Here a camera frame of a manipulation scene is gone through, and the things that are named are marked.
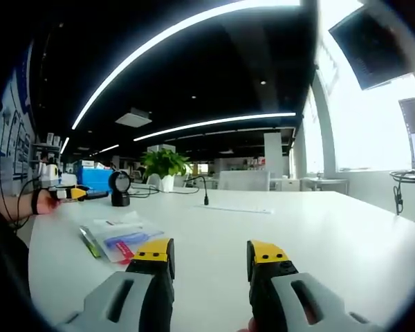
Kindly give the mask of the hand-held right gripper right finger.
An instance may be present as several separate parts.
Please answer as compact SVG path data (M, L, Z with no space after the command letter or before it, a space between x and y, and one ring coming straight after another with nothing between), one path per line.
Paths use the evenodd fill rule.
M345 309L312 275L299 272L272 243L247 242L249 300L257 331L382 331Z

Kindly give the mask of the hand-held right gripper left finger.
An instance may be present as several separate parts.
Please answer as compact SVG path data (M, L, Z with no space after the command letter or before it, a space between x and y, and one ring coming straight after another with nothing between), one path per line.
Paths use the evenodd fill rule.
M175 278L174 240L138 248L126 270L113 273L84 298L84 308L59 331L169 331Z

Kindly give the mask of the person's left hand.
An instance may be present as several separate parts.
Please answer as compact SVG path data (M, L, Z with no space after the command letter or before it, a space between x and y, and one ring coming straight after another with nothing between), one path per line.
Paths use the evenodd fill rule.
M46 189L37 189L32 193L31 208L34 215L50 214L60 205L60 200L52 197Z

